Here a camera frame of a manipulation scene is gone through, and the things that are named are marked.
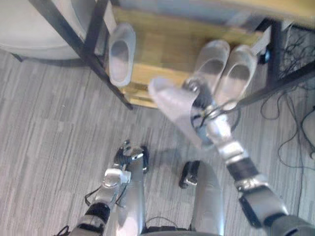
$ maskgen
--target wooden shelf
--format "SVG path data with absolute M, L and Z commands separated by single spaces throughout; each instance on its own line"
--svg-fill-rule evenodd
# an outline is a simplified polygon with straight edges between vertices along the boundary
M 219 27 L 185 18 L 175 18 L 113 8 L 116 22 L 130 23 L 136 32 L 136 52 L 131 83 L 121 88 L 133 104 L 156 107 L 148 95 L 150 79 L 162 76 L 180 86 L 193 72 L 201 48 L 213 39 L 226 40 L 232 47 L 253 45 L 261 33 Z
M 315 0 L 208 0 L 315 29 Z

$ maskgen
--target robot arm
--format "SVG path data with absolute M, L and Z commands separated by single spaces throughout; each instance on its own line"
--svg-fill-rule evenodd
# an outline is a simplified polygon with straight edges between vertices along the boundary
M 236 189 L 242 193 L 239 202 L 249 223 L 264 228 L 271 236 L 315 235 L 315 228 L 304 220 L 288 215 L 283 201 L 259 173 L 250 156 L 230 131 L 226 115 L 212 114 L 206 122 L 207 137 L 234 178 Z
M 124 141 L 118 149 L 112 168 L 107 169 L 100 188 L 96 191 L 94 200 L 88 211 L 78 221 L 71 236 L 102 236 L 110 212 L 120 198 L 123 188 L 130 182 L 131 172 L 124 167 L 132 161 L 142 158 L 145 151 L 140 147 L 131 147 L 129 141 Z

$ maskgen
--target black wire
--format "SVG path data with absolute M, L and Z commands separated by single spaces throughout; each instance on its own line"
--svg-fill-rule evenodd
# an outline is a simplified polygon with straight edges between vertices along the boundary
M 124 208 L 122 205 L 120 205 L 120 203 L 118 203 L 120 201 L 120 199 L 122 198 L 123 194 L 125 193 L 127 188 L 127 184 L 125 185 L 124 189 L 122 190 L 122 193 L 119 195 L 119 197 L 117 198 L 117 200 L 115 201 L 115 204 L 121 208 Z
M 240 123 L 241 114 L 242 114 L 241 109 L 240 108 L 237 109 L 237 118 L 236 118 L 234 124 L 231 127 L 231 132 L 233 132 L 236 129 L 236 127 L 238 126 L 238 124 Z
M 298 199 L 298 207 L 297 207 L 297 216 L 299 216 L 299 212 L 300 212 L 300 204 L 301 204 L 301 198 L 302 198 L 302 191 L 303 191 L 303 176 L 304 176 L 304 170 L 305 169 L 308 169 L 308 170 L 312 170 L 312 171 L 315 171 L 314 168 L 310 168 L 310 167 L 306 167 L 304 166 L 304 162 L 303 162 L 303 155 L 302 155 L 302 144 L 301 144 L 301 140 L 300 140 L 300 124 L 297 120 L 297 116 L 296 116 L 296 111 L 295 111 L 295 107 L 294 107 L 294 103 L 293 103 L 293 100 L 292 98 L 287 94 L 287 91 L 284 91 L 277 99 L 277 115 L 273 118 L 268 118 L 266 117 L 262 110 L 263 110 L 263 106 L 266 104 L 266 102 L 270 99 L 270 97 L 268 97 L 264 102 L 263 104 L 261 105 L 261 108 L 260 108 L 260 113 L 261 115 L 265 118 L 265 119 L 268 119 L 268 120 L 275 120 L 275 119 L 278 119 L 279 116 L 280 116 L 280 106 L 279 106 L 279 101 L 282 97 L 285 98 L 285 102 L 286 102 L 286 105 L 290 111 L 290 114 L 291 116 L 293 117 L 294 119 L 294 122 L 295 122 L 295 126 L 296 126 L 296 130 L 294 132 L 294 134 L 286 141 L 284 141 L 278 148 L 278 159 L 279 161 L 289 167 L 289 168 L 294 168 L 294 169 L 302 169 L 302 173 L 301 173 L 301 189 L 300 189 L 300 193 L 299 193 L 299 199 Z M 304 118 L 302 119 L 302 122 L 301 124 L 303 124 L 303 121 L 305 120 L 305 117 L 307 117 L 310 113 L 308 113 L 306 116 L 304 116 Z M 297 136 L 297 143 L 298 143 L 298 146 L 299 146 L 299 159 L 300 159 L 300 162 L 301 162 L 301 166 L 292 166 L 292 165 L 289 165 L 287 163 L 285 163 L 283 161 L 283 159 L 281 158 L 281 155 L 280 155 L 280 151 L 281 151 L 281 148 L 287 144 L 288 142 L 290 142 L 291 140 L 293 140 L 295 137 Z
M 294 134 L 293 134 L 289 139 L 287 139 L 286 141 L 284 141 L 283 143 L 280 144 L 280 146 L 279 146 L 279 148 L 278 148 L 278 151 L 277 151 L 277 153 L 278 153 L 278 159 L 279 159 L 279 161 L 280 161 L 283 165 L 285 165 L 285 166 L 287 166 L 287 167 L 290 167 L 290 168 L 309 169 L 309 170 L 315 171 L 314 168 L 305 167 L 305 166 L 304 166 L 303 159 L 302 159 L 302 145 L 301 145 L 301 141 L 300 141 L 300 124 L 299 124 L 299 122 L 298 122 L 298 120 L 297 120 L 297 117 L 296 117 L 296 112 L 295 112 L 293 100 L 292 100 L 292 98 L 287 94 L 287 92 L 286 92 L 286 91 L 283 92 L 283 93 L 278 97 L 278 99 L 277 99 L 277 115 L 276 115 L 275 117 L 271 117 L 271 118 L 266 117 L 266 115 L 264 115 L 264 113 L 262 112 L 263 106 L 264 106 L 264 105 L 266 104 L 266 102 L 271 98 L 271 96 L 268 97 L 268 98 L 263 102 L 263 104 L 261 105 L 261 107 L 260 107 L 260 113 L 261 113 L 261 115 L 262 115 L 265 119 L 267 119 L 267 120 L 276 120 L 276 119 L 278 119 L 279 116 L 280 116 L 280 99 L 281 99 L 282 97 L 285 98 L 286 105 L 287 105 L 287 107 L 288 107 L 288 109 L 289 109 L 289 111 L 290 111 L 291 116 L 292 116 L 293 119 L 294 119 L 294 122 L 295 122 L 295 125 L 296 125 L 296 129 L 295 129 Z M 283 161 L 281 155 L 280 155 L 280 151 L 281 151 L 282 147 L 283 147 L 285 144 L 287 144 L 287 143 L 289 143 L 290 141 L 292 141 L 296 136 L 298 136 L 298 137 L 297 137 L 297 142 L 298 142 L 298 146 L 299 146 L 299 148 L 300 148 L 300 161 L 301 161 L 301 163 L 302 163 L 301 166 L 292 166 L 292 165 L 289 165 L 289 164 L 285 163 L 285 162 Z
M 69 235 L 70 233 L 71 233 L 71 232 L 69 231 L 69 226 L 66 225 L 66 226 L 64 226 L 64 227 L 58 232 L 58 234 L 56 234 L 56 235 L 54 235 L 54 236 L 67 236 L 67 235 Z
M 84 201 L 86 203 L 86 205 L 88 205 L 88 207 L 91 205 L 90 201 L 88 200 L 88 198 L 90 196 L 92 196 L 96 191 L 98 191 L 100 189 L 100 187 L 98 187 L 96 190 L 92 191 L 91 193 L 88 193 L 87 195 L 84 196 Z
M 227 104 L 232 103 L 232 102 L 235 103 L 235 102 L 237 102 L 237 100 L 235 100 L 235 99 L 228 100 L 227 102 L 224 102 L 223 104 L 221 104 L 221 105 L 215 107 L 212 111 L 210 111 L 208 114 L 206 114 L 206 115 L 203 117 L 203 119 L 202 119 L 202 122 L 201 122 L 201 124 L 200 124 L 200 127 L 203 126 L 205 120 L 206 120 L 211 114 L 213 114 L 214 112 L 216 112 L 216 111 L 218 111 L 218 110 L 220 111 L 215 117 L 212 117 L 211 119 L 215 119 L 215 118 L 217 118 L 218 116 L 220 116 L 220 115 L 222 115 L 222 114 L 225 114 L 226 112 L 224 111 L 223 108 L 224 108 Z
M 178 228 L 177 224 L 176 224 L 174 221 L 171 221 L 171 220 L 169 220 L 169 219 L 167 219 L 167 218 L 165 218 L 165 217 L 163 217 L 163 216 L 152 217 L 152 218 L 150 218 L 149 220 L 146 221 L 146 224 L 148 224 L 150 221 L 152 221 L 152 220 L 154 220 L 154 219 L 164 219 L 164 220 L 166 220 L 166 221 L 172 223 L 172 224 L 175 226 L 176 229 Z

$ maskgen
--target white slipper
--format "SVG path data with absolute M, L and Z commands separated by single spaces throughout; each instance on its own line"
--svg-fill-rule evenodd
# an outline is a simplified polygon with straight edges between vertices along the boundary
M 128 23 L 121 23 L 109 38 L 110 82 L 118 87 L 130 83 L 133 58 L 136 47 L 136 34 Z
M 195 71 L 191 78 L 201 80 L 213 94 L 225 68 L 230 46 L 223 40 L 214 40 L 207 43 L 200 51 L 196 61 Z
M 215 90 L 214 100 L 217 105 L 228 101 L 223 109 L 233 109 L 244 94 L 257 66 L 256 55 L 247 45 L 234 48 L 227 61 L 220 82 Z

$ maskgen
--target gray carpet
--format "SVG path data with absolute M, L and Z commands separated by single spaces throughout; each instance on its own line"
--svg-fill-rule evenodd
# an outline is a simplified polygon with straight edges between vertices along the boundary
M 260 67 L 252 84 L 264 84 Z M 292 93 L 299 120 L 315 105 L 315 92 Z M 266 114 L 276 112 L 276 98 Z M 264 120 L 261 102 L 242 110 L 235 137 L 267 174 L 290 213 L 315 222 L 315 172 L 291 169 L 277 159 L 277 148 L 295 131 L 288 108 L 281 103 L 279 120 Z M 0 51 L 0 235 L 56 234 L 73 228 L 87 210 L 83 196 L 99 186 L 103 173 L 124 139 L 146 144 L 150 171 L 145 176 L 146 217 L 164 216 L 188 227 L 194 190 L 181 190 L 179 176 L 188 160 L 212 164 L 224 190 L 225 234 L 265 235 L 249 226 L 224 164 L 214 150 L 196 150 L 158 110 L 127 110 L 87 67 L 47 65 L 34 60 L 19 63 Z M 309 146 L 302 139 L 304 163 Z M 284 161 L 298 165 L 294 140 L 281 151 Z M 150 225 L 167 225 L 153 220 Z

